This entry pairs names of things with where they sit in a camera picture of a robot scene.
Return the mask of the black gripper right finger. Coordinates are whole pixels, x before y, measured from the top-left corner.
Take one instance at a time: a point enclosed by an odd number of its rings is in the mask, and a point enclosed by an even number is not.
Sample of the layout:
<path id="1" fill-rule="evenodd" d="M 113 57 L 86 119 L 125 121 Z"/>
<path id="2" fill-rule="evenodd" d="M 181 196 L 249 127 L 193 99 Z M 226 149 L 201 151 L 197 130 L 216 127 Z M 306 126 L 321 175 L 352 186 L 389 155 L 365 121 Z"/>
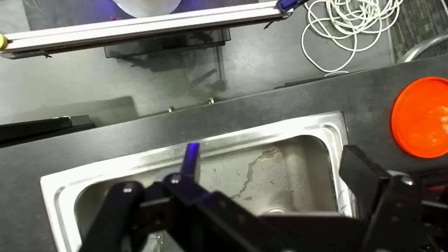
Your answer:
<path id="1" fill-rule="evenodd" d="M 356 145 L 344 145 L 340 177 L 355 198 L 363 232 L 362 252 L 412 252 L 421 231 L 421 182 L 390 175 Z"/>

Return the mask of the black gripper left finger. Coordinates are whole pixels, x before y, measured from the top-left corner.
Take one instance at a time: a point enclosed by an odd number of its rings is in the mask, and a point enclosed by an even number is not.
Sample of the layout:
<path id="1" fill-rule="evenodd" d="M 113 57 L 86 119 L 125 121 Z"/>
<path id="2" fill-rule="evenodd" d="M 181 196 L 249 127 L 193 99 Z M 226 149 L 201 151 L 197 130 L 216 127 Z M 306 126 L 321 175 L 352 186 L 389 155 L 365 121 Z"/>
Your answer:
<path id="1" fill-rule="evenodd" d="M 88 228 L 78 252 L 142 252 L 149 236 L 166 232 L 183 252 L 193 247 L 184 208 L 163 182 L 144 187 L 137 180 L 114 183 Z"/>

